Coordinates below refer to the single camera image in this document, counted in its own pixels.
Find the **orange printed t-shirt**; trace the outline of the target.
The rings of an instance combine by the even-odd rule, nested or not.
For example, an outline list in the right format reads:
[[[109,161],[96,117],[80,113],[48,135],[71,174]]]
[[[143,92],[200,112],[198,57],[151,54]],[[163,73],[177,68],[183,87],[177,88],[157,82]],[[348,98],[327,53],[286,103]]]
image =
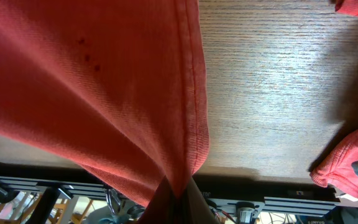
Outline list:
[[[198,1],[0,1],[0,135],[69,159],[146,210],[215,223]]]

